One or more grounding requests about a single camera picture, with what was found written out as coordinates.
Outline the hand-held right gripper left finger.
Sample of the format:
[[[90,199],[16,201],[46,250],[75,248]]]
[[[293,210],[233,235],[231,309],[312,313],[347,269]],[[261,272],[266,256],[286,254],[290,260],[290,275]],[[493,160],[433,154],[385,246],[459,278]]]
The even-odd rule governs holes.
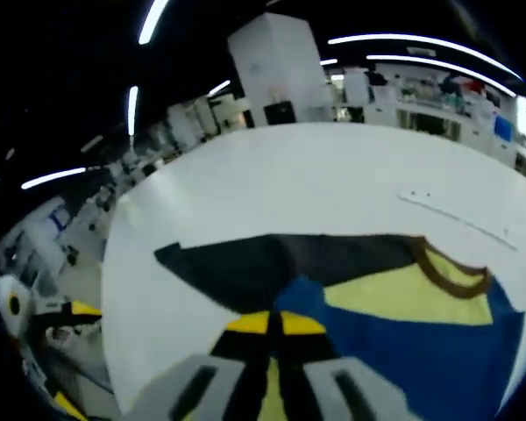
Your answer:
[[[194,353],[139,392],[128,420],[256,420],[267,392],[270,314],[230,322],[207,353]]]

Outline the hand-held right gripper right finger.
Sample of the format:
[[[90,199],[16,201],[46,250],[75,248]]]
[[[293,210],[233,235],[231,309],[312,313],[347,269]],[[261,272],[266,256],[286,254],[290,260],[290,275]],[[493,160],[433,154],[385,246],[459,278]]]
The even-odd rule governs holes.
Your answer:
[[[290,311],[276,363],[288,420],[417,420],[403,391],[355,357],[339,355],[323,325]]]

